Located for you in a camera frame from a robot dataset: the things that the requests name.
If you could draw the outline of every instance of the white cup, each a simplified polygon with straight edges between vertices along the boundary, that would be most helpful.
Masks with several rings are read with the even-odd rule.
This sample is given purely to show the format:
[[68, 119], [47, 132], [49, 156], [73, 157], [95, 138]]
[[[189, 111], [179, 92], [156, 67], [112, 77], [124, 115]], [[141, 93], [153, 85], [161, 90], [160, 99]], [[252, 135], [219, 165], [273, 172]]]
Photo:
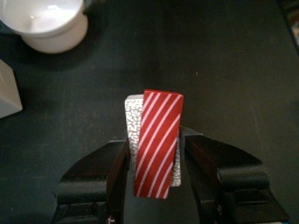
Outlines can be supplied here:
[[84, 0], [0, 0], [0, 19], [43, 53], [63, 53], [84, 39]]

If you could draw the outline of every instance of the white stripe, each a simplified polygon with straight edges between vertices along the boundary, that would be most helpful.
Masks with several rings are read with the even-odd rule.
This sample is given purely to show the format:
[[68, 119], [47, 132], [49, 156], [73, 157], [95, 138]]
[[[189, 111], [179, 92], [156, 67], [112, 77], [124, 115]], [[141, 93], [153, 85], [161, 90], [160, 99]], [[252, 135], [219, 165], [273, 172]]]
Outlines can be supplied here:
[[163, 100], [163, 104], [161, 104], [159, 110], [156, 111], [156, 113], [155, 113], [155, 115], [153, 115], [153, 119], [152, 119], [151, 123], [148, 124], [148, 127], [147, 127], [147, 129], [145, 129], [145, 132], [144, 132], [144, 134], [143, 134], [143, 138], [140, 139], [139, 147], [143, 145], [143, 142], [144, 142], [144, 140], [145, 140], [148, 131], [151, 130], [151, 128], [152, 128], [152, 126], [153, 126], [153, 124], [155, 124], [156, 117], [160, 115], [161, 110], [163, 110], [163, 108], [164, 108], [164, 104], [168, 102], [169, 98], [171, 98], [171, 95], [167, 95], [165, 99]]
[[149, 192], [148, 192], [147, 197], [151, 196], [152, 191], [153, 191], [153, 189], [155, 189], [155, 182], [156, 182], [156, 179], [157, 179], [159, 174], [160, 174], [160, 172], [161, 172], [161, 169], [163, 169], [163, 167], [164, 167], [165, 159], [168, 158], [171, 152], [172, 152], [172, 148], [173, 148], [175, 144], [176, 144], [176, 138], [175, 138], [173, 141], [172, 141], [172, 145], [171, 145], [171, 147], [169, 147], [169, 150], [167, 151], [167, 154], [165, 154], [165, 156], [164, 156], [164, 158], [163, 158], [163, 162], [160, 163], [157, 172], [156, 172], [156, 174], [155, 174], [155, 176], [153, 176], [153, 182], [152, 182], [151, 189], [149, 189]]
[[[161, 148], [161, 146], [163, 146], [163, 144], [164, 144], [164, 139], [168, 137], [169, 132], [171, 132], [172, 129], [173, 129], [173, 125], [177, 123], [179, 119], [180, 119], [180, 115], [177, 115], [176, 118], [175, 118], [175, 120], [172, 121], [172, 125], [171, 125], [171, 127], [168, 128], [167, 132], [164, 133], [164, 135], [163, 135], [163, 139], [161, 139], [161, 141], [160, 141], [160, 143], [159, 143], [159, 145], [157, 145], [157, 147], [156, 147], [156, 149], [155, 149], [155, 151], [153, 151], [153, 156], [152, 156], [152, 158], [151, 158], [151, 160], [149, 160], [148, 166], [145, 167], [144, 176], [143, 176], [143, 179], [141, 179], [141, 182], [140, 182], [141, 185], [143, 185], [144, 182], [145, 182], [145, 176], [147, 176], [147, 173], [149, 172], [149, 169], [151, 169], [151, 167], [152, 167], [152, 164], [153, 164], [153, 161], [155, 161], [156, 154], [157, 154], [157, 152], [159, 152], [159, 150], [160, 150], [160, 148]], [[171, 151], [172, 151], [172, 148], [169, 148], [168, 151], [167, 151], [167, 155], [165, 155], [165, 157], [163, 158], [163, 164], [164, 164], [164, 160], [165, 160], [165, 158], [168, 157]]]
[[148, 104], [148, 102], [151, 101], [151, 99], [152, 99], [152, 97], [153, 97], [153, 94], [155, 94], [155, 93], [151, 93], [151, 94], [148, 95], [148, 98], [147, 98], [147, 100], [145, 100], [145, 102], [144, 102], [143, 109], [145, 109], [147, 104]]
[[163, 198], [164, 198], [164, 199], [167, 198], [168, 191], [169, 191], [169, 187], [165, 189], [165, 192], [164, 192], [164, 195], [163, 195]]
[[173, 167], [173, 163], [169, 164], [168, 169], [167, 169], [167, 171], [165, 171], [165, 174], [164, 174], [164, 176], [163, 176], [163, 181], [161, 181], [161, 184], [160, 184], [157, 193], [156, 193], [156, 195], [155, 195], [156, 198], [159, 198], [159, 195], [160, 195], [160, 193], [161, 193], [163, 186], [164, 186], [164, 181], [165, 181], [165, 178], [168, 177], [167, 173], [169, 173], [172, 167]]
[[177, 100], [179, 100], [180, 97], [181, 97], [181, 96], [179, 95], [179, 96], [176, 97], [175, 101], [172, 102], [172, 105], [171, 105], [171, 107], [168, 108], [168, 110], [167, 110], [167, 112], [165, 112], [165, 114], [164, 114], [164, 116], [163, 116], [163, 119], [161, 119], [161, 121], [160, 121], [160, 123], [159, 123], [159, 125], [157, 125], [157, 127], [156, 127], [156, 129], [155, 129], [152, 138], [151, 138], [149, 143], [148, 143], [148, 145], [147, 145], [147, 147], [145, 147], [145, 149], [144, 149], [144, 154], [143, 154], [143, 156], [141, 156], [141, 160], [140, 160], [139, 165], [137, 165], [137, 167], [136, 167], [135, 178], [137, 177], [137, 174], [139, 174], [139, 171], [140, 171], [143, 162], [144, 162], [144, 160], [145, 160], [145, 154], [147, 154], [148, 149], [149, 149], [149, 147], [151, 147], [151, 144], [152, 144], [152, 142], [153, 142], [153, 140], [155, 140], [156, 133], [157, 133], [157, 131], [159, 131], [159, 129], [160, 129], [163, 123], [164, 123], [164, 119], [165, 119], [165, 117], [168, 116], [171, 110], [172, 110], [172, 108], [173, 108], [173, 105], [175, 105], [175, 103], [177, 102]]
[[141, 126], [143, 126], [143, 124], [144, 124], [144, 122], [145, 122], [145, 119], [147, 119], [147, 117], [148, 117], [148, 113], [151, 112], [151, 110], [152, 110], [152, 108], [153, 108], [153, 105], [155, 105], [155, 103], [156, 103], [156, 101], [157, 101], [157, 99], [159, 99], [159, 96], [160, 96], [160, 93], [156, 94], [156, 96], [155, 96], [155, 98], [153, 98], [153, 101], [152, 101], [152, 103], [151, 103], [151, 105], [149, 105], [149, 109], [145, 111], [145, 114], [143, 115]]

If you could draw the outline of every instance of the white object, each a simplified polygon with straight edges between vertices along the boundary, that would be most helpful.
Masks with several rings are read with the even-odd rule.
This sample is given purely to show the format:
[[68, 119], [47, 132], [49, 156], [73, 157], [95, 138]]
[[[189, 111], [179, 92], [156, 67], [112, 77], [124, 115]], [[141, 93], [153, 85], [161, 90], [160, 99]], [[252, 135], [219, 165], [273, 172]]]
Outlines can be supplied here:
[[[136, 170], [136, 153], [139, 145], [139, 131], [141, 126], [141, 113], [144, 106], [144, 96], [141, 94], [129, 95], [125, 98], [125, 126], [131, 152], [131, 168]], [[180, 149], [179, 144], [175, 152], [175, 160], [172, 167], [172, 183], [171, 186], [181, 184], [181, 167], [180, 167]]]
[[43, 53], [63, 53], [84, 39], [84, 0], [0, 0], [0, 19]]
[[23, 110], [13, 69], [0, 60], [0, 118]]

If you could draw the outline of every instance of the dark gray table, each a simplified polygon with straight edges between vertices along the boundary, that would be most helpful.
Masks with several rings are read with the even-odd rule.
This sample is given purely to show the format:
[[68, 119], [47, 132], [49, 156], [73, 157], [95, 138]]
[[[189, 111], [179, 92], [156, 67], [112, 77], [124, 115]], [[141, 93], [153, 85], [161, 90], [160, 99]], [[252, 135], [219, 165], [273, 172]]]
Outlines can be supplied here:
[[[264, 161], [297, 223], [299, 58], [276, 2], [107, 0], [88, 20], [81, 44], [59, 55], [0, 35], [24, 107], [0, 120], [0, 222], [49, 223], [61, 174], [125, 137], [124, 99], [153, 88], [184, 94], [184, 126]], [[125, 223], [196, 219], [176, 215], [185, 206], [165, 211], [169, 221], [155, 204], [128, 194]]]

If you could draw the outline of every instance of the box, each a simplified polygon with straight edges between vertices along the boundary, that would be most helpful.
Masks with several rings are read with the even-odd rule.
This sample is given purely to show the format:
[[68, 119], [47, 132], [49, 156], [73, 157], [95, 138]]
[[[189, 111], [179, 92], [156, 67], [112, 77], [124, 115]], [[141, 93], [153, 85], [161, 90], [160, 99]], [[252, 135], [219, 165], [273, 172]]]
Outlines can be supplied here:
[[[139, 144], [139, 130], [141, 126], [141, 113], [144, 106], [144, 96], [141, 94], [129, 95], [125, 98], [125, 125], [127, 136], [131, 152], [131, 169], [135, 173], [136, 170], [136, 153]], [[175, 152], [175, 160], [172, 166], [172, 183], [171, 186], [179, 186], [181, 184], [181, 167], [180, 167], [180, 148]]]
[[13, 69], [0, 60], [0, 118], [21, 110]]

